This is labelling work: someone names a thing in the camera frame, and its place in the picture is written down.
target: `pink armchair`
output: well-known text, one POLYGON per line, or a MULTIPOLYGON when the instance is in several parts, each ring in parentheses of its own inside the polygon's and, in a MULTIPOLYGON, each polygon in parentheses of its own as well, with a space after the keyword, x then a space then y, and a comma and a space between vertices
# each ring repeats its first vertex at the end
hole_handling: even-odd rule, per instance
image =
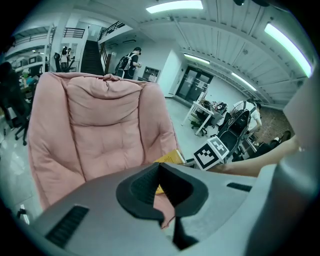
MULTIPOLYGON (((44 73, 28 129, 43 209, 91 179, 149 164, 178 148, 159 86, 86 73, 44 73)), ((154 207, 174 217, 165 195, 154 207)))

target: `brick wall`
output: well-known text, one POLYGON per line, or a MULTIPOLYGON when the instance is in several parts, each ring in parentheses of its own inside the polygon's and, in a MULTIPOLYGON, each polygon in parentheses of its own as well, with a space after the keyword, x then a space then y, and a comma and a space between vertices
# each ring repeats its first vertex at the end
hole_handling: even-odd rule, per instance
POLYGON ((282 111, 263 107, 260 110, 260 114, 262 127, 254 133, 254 136, 257 137, 257 142, 268 143, 275 137, 280 138, 288 130, 291 132, 291 136, 294 135, 294 131, 282 111))

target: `ceiling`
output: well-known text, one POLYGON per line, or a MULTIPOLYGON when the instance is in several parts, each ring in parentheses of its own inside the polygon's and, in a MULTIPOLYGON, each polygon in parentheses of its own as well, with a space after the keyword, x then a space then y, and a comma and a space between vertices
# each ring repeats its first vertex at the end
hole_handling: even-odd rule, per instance
POLYGON ((265 105, 285 106, 306 78, 287 50, 264 32, 268 22, 286 33, 313 67, 318 62, 304 30, 288 12, 261 7, 251 0, 242 6, 233 0, 202 0, 203 9, 153 14, 146 10, 166 2, 172 0, 136 0, 130 4, 128 0, 77 0, 73 10, 120 21, 133 28, 131 34, 137 38, 175 41, 182 53, 209 60, 210 65, 204 68, 223 75, 235 88, 265 105), (238 81, 232 72, 257 91, 238 81))

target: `black backpack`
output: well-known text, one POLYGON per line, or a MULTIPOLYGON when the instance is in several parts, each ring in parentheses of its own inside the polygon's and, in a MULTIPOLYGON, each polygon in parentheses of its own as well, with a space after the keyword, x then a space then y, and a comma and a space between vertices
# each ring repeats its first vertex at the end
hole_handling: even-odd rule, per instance
POLYGON ((221 102, 220 104, 216 105, 215 111, 223 115, 225 111, 227 110, 227 104, 224 102, 221 102))
POLYGON ((131 67, 132 57, 136 55, 135 53, 129 53, 128 55, 122 57, 118 63, 118 70, 128 70, 131 67))

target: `glass door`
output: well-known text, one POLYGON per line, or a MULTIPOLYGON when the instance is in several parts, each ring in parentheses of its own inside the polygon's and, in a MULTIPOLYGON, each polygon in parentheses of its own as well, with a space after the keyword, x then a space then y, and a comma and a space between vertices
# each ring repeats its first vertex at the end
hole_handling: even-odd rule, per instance
POLYGON ((202 92, 207 90, 212 78, 213 75, 203 72, 202 69, 189 66, 176 95, 189 103, 193 103, 202 92))

